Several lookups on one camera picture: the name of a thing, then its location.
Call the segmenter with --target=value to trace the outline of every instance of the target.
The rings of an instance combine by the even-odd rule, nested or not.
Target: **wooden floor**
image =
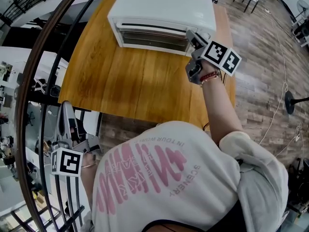
[[[277,34],[285,56],[286,82],[296,99],[309,96],[309,52],[291,38],[291,20],[284,6],[277,0],[260,0],[253,14],[251,4],[242,0],[220,0],[227,8],[235,50],[242,56],[236,71],[236,112],[245,131],[257,143],[263,138],[271,118],[277,109],[284,82],[283,58]],[[288,115],[281,101],[273,124],[262,142],[268,151],[276,155],[294,137],[298,123],[302,123],[305,156],[309,155],[309,102],[297,104]],[[103,114],[101,142],[108,150],[144,130],[154,123]],[[278,156],[285,165],[301,156],[301,139],[291,142],[286,151]]]

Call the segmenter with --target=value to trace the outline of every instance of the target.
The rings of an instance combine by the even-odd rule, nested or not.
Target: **desk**
[[[121,48],[107,14],[115,0],[103,0],[92,14],[72,54],[59,96],[73,106],[162,123],[207,122],[202,89],[188,81],[189,57],[144,49]],[[232,46],[224,7],[214,4],[216,41]],[[235,105],[235,77],[226,90]]]

